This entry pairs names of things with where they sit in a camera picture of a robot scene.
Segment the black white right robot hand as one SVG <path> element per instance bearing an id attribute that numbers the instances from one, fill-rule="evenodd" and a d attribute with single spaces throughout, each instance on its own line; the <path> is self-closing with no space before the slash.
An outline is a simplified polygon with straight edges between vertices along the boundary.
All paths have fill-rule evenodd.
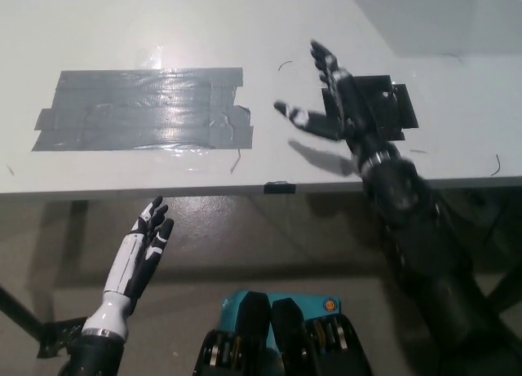
<path id="1" fill-rule="evenodd" d="M 369 105 L 356 86 L 355 77 L 338 63 L 327 47 L 311 40 L 311 56 L 323 82 L 323 113 L 305 110 L 278 100 L 274 109 L 296 128 L 333 141 L 344 140 L 356 159 L 359 172 L 400 157 L 395 145 L 378 134 Z"/>

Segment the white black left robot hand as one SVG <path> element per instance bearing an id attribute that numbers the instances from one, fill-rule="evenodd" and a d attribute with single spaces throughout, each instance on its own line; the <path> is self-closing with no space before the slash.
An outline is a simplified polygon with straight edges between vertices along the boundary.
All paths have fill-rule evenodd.
<path id="1" fill-rule="evenodd" d="M 167 211 L 162 198 L 156 197 L 123 237 L 105 282 L 102 303 L 86 319 L 83 336 L 127 340 L 127 319 L 153 277 L 172 233 L 174 221 L 166 217 Z"/>

